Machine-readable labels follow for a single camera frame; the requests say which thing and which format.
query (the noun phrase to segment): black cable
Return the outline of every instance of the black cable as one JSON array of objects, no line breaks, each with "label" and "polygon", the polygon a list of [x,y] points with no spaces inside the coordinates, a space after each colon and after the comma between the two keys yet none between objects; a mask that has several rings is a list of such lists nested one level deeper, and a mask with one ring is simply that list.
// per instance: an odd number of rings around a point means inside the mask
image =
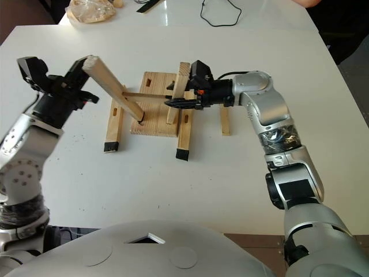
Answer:
[{"label": "black cable", "polygon": [[23,110],[23,114],[25,114],[28,111],[28,109],[31,108],[37,102],[37,100],[39,100],[39,98],[40,98],[40,92],[37,91],[36,99],[31,104],[26,106],[26,108]]},{"label": "black cable", "polygon": [[133,0],[133,1],[136,2],[137,4],[146,4],[150,0]]},{"label": "black cable", "polygon": [[68,233],[69,233],[69,235],[70,235],[70,240],[71,240],[71,241],[73,240],[73,236],[72,236],[72,234],[71,234],[71,231],[70,231],[70,230],[68,230],[68,229],[60,229],[60,232],[62,232],[62,231],[68,232]]},{"label": "black cable", "polygon": [[221,24],[221,25],[213,25],[212,23],[210,23],[209,20],[207,20],[204,16],[202,16],[202,10],[204,9],[204,6],[205,6],[205,0],[202,1],[202,4],[201,4],[201,11],[200,11],[200,17],[202,19],[204,19],[207,23],[209,23],[210,26],[212,27],[226,27],[226,26],[234,26],[238,23],[238,19],[240,18],[240,15],[242,13],[242,9],[240,9],[239,7],[235,6],[230,0],[227,0],[235,9],[238,9],[240,11],[240,13],[238,14],[237,16],[237,19],[236,19],[236,22],[234,22],[233,24]]},{"label": "black cable", "polygon": [[228,76],[228,75],[246,74],[248,72],[250,72],[250,71],[232,71],[232,72],[227,72],[227,73],[224,73],[223,75],[219,76],[218,77],[218,80],[220,80],[223,77]]}]

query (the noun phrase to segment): wooden leg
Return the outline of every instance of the wooden leg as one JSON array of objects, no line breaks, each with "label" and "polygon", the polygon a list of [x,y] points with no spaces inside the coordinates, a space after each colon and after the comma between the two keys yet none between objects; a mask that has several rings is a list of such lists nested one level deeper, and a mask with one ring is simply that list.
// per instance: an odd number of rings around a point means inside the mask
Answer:
[{"label": "wooden leg", "polygon": [[221,104],[219,105],[219,108],[220,108],[221,134],[223,136],[230,136],[231,131],[229,130],[228,107],[224,107],[223,104]]},{"label": "wooden leg", "polygon": [[[194,94],[191,91],[186,91],[184,95],[186,99],[193,99],[194,97]],[[182,116],[179,125],[177,153],[175,156],[177,159],[189,160],[193,112],[193,109],[182,110]]]},{"label": "wooden leg", "polygon": [[126,91],[126,87],[118,81],[99,57],[92,55],[88,56],[82,69],[135,120],[142,121],[144,119],[144,111],[137,103],[128,101],[128,99],[122,95],[122,92]]},{"label": "wooden leg", "polygon": [[[181,62],[179,64],[178,74],[175,79],[173,88],[173,98],[182,98],[189,80],[191,65],[188,62]],[[177,108],[169,108],[167,115],[167,124],[173,124],[179,110]]]},{"label": "wooden leg", "polygon": [[111,99],[111,108],[106,131],[106,139],[104,143],[104,153],[115,152],[118,150],[121,140],[121,131],[123,124],[123,108],[117,101]]}]

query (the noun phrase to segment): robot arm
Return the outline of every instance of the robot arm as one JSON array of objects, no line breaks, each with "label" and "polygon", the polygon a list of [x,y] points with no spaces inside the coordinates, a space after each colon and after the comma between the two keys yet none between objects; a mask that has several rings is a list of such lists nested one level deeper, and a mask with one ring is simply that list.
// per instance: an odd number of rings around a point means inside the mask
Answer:
[{"label": "robot arm", "polygon": [[177,108],[245,106],[265,152],[270,199],[285,210],[287,276],[368,276],[368,260],[338,215],[322,204],[324,189],[283,97],[259,71],[214,80],[209,67],[191,67],[197,99],[172,99]]},{"label": "robot arm", "polygon": [[89,77],[81,70],[84,61],[76,61],[63,77],[46,76],[47,66],[36,57],[18,59],[23,79],[37,91],[36,101],[38,92],[43,96],[32,114],[21,114],[0,146],[0,264],[10,269],[50,248],[40,179],[71,112],[99,99],[81,90]]}]

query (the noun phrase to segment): white table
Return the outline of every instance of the white table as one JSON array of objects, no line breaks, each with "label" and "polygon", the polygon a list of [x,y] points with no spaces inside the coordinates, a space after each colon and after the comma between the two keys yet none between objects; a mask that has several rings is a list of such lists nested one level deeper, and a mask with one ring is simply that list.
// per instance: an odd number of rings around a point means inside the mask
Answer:
[{"label": "white table", "polygon": [[[196,43],[205,31],[206,43]],[[144,71],[176,72],[180,61],[200,59],[215,76],[264,70],[273,76],[308,146],[325,186],[325,204],[351,232],[368,234],[369,131],[318,34],[240,33],[232,28],[17,27],[0,48],[0,133],[34,97],[21,79],[19,57],[37,56],[51,74],[65,74],[76,59],[99,55],[132,91],[138,91]],[[237,43],[230,43],[235,37]],[[269,200],[263,151],[243,107],[231,110],[231,137],[221,135],[218,107],[196,111],[188,162],[175,159],[175,138],[130,135],[129,116],[120,151],[103,154],[110,97],[93,80],[84,89],[98,95],[99,103],[71,115],[44,168],[51,224],[100,228],[177,219],[224,232],[283,233],[283,211]]]},{"label": "white table", "polygon": [[[213,28],[200,18],[202,0],[164,0],[147,14],[137,13],[141,5],[133,0],[124,0],[124,7],[104,23],[85,25],[71,23],[65,15],[59,25],[74,25],[76,28],[96,29],[117,26],[191,26]],[[232,28],[246,29],[299,29],[317,31],[306,10],[292,0],[232,0],[242,9],[239,22]],[[232,24],[238,10],[226,0],[206,0],[203,15],[213,24]]]}]

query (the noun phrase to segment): plastic bag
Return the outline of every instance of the plastic bag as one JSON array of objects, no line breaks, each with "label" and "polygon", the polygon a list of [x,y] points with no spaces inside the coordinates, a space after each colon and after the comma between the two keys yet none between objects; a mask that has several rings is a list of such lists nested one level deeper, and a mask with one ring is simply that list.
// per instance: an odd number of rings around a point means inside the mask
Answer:
[{"label": "plastic bag", "polygon": [[108,0],[71,0],[66,13],[69,19],[93,23],[109,19],[115,9]]}]

